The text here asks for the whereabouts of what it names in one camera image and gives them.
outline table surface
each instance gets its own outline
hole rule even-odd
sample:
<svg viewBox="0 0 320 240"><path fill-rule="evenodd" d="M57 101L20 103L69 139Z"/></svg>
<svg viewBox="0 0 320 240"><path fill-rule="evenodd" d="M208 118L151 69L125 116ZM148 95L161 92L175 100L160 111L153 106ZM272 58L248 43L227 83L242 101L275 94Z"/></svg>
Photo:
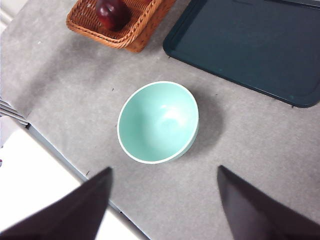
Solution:
<svg viewBox="0 0 320 240"><path fill-rule="evenodd" d="M292 106L168 58L177 0L139 54L67 29L75 0L29 0L1 36L1 98L82 174L114 168L111 201L151 239L231 239L217 185L224 165L320 223L320 104ZM154 81L194 95L198 136L181 158L147 165L117 139L126 99Z"/></svg>

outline white floor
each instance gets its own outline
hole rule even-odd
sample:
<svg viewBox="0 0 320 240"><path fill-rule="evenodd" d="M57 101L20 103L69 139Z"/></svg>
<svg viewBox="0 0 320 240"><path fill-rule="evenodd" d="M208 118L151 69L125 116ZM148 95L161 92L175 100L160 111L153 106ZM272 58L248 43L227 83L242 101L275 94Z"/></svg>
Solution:
<svg viewBox="0 0 320 240"><path fill-rule="evenodd" d="M0 231L3 231L62 198L80 182L13 118L4 116L0 120L4 142L0 149ZM126 221L109 207L96 239L145 239Z"/></svg>

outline ceramic bowl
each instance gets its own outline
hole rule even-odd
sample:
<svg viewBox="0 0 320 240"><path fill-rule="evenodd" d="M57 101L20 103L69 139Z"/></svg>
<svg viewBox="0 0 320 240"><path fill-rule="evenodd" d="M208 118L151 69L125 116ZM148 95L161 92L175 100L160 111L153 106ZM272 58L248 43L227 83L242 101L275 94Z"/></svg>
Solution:
<svg viewBox="0 0 320 240"><path fill-rule="evenodd" d="M194 96L182 85L157 81L134 92L118 118L117 135L125 153L144 164L181 157L198 133Z"/></svg>

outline dark green tray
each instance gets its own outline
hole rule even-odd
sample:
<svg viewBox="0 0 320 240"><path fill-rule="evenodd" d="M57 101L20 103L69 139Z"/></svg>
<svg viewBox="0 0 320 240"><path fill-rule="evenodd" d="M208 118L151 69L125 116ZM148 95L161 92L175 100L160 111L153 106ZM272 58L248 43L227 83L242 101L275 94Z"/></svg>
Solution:
<svg viewBox="0 0 320 240"><path fill-rule="evenodd" d="M320 100L320 1L192 0L163 48L293 106Z"/></svg>

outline basket rim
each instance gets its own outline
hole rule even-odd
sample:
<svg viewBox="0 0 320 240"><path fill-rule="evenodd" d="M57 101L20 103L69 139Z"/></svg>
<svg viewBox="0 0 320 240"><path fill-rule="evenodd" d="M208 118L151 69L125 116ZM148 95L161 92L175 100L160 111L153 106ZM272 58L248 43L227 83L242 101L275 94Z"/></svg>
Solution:
<svg viewBox="0 0 320 240"><path fill-rule="evenodd" d="M85 28L81 25L78 25L72 20L72 15L75 13L75 11L83 4L86 0L77 0L75 5L72 7L71 11L67 15L66 18L66 24L67 26L73 30L72 28L76 28L82 32L85 32L87 34L93 35L94 38L99 38L101 40L105 40L108 44L112 45L112 47L118 47L118 48L125 48L129 44L131 44L138 35L144 30L146 27L148 21L153 16L155 11L158 9L159 5L163 2L163 0L152 0L148 6L146 7L145 11L141 16L137 19L137 21L134 23L134 25L131 27L130 31L124 35L123 37L119 39L111 38L109 36L105 36L101 33L98 33L96 31L92 31L88 28Z"/></svg>

